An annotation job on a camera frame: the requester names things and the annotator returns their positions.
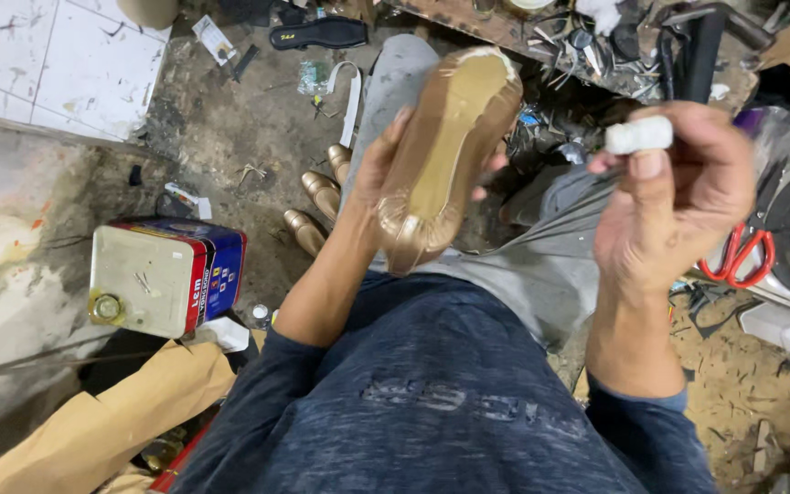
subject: person's right hand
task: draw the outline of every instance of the person's right hand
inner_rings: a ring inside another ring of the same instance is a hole
[[[755,196],[751,142],[727,114],[671,102],[630,119],[664,115],[673,123],[669,151],[630,156],[599,153],[588,165],[602,173],[626,165],[596,229],[600,284],[618,295],[665,295],[673,282],[745,220]]]

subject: long sleeve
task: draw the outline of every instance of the long sleeve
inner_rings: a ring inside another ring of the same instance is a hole
[[[628,397],[593,376],[587,418],[649,492],[717,492],[694,423],[687,390],[674,397]]]
[[[255,478],[251,470],[263,466],[265,443],[276,434],[283,418],[288,418],[289,405],[313,389],[316,369],[325,352],[270,330],[261,357],[242,369],[171,492],[230,491],[226,486],[213,485],[225,477],[214,474],[220,465],[228,463],[228,456],[233,456],[229,464],[245,466],[245,478],[251,483]]]

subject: red scissors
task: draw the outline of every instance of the red scissors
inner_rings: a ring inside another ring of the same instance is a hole
[[[764,276],[770,273],[776,261],[776,246],[774,244],[774,236],[767,230],[763,229],[763,218],[770,208],[770,203],[773,202],[776,195],[776,189],[779,188],[779,183],[782,180],[782,174],[785,171],[785,161],[780,160],[774,163],[773,169],[764,178],[761,185],[758,187],[758,198],[755,201],[755,209],[749,216],[749,219],[743,223],[739,223],[733,230],[730,231],[730,238],[727,241],[727,248],[724,250],[724,257],[721,259],[721,267],[718,271],[713,272],[706,264],[706,259],[700,259],[697,265],[699,269],[708,276],[709,279],[714,281],[725,280],[730,286],[736,288],[747,288],[752,286],[763,279]],[[745,230],[746,225],[750,228],[750,233],[754,232],[749,240],[740,247],[742,241],[742,232]],[[751,272],[744,279],[737,279],[737,271],[739,266],[745,261],[749,254],[755,249],[759,243],[763,245],[763,262],[760,267]]]

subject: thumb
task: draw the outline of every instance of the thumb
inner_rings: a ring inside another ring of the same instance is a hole
[[[631,154],[624,185],[633,198],[642,248],[664,249],[674,228],[675,181],[669,154],[664,150]]]

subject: navy blue shirt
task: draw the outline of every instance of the navy blue shirt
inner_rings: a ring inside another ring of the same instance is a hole
[[[684,402],[582,410],[483,288],[368,273],[330,349],[269,332],[172,491],[713,492]]]

